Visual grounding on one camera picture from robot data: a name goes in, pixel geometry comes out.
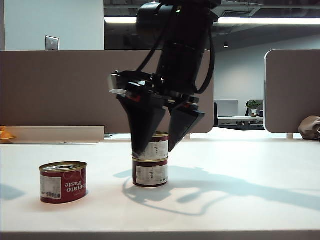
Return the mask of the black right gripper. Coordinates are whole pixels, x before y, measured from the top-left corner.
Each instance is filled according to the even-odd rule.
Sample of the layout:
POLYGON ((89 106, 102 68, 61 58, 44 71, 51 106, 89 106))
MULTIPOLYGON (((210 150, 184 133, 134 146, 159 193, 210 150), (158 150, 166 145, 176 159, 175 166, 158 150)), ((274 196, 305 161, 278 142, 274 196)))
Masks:
POLYGON ((163 106, 175 107, 169 123, 169 152, 205 116, 198 110, 198 90, 192 77, 125 71, 124 90, 124 96, 118 94, 116 98, 127 114, 135 157, 145 151, 164 118, 163 106))

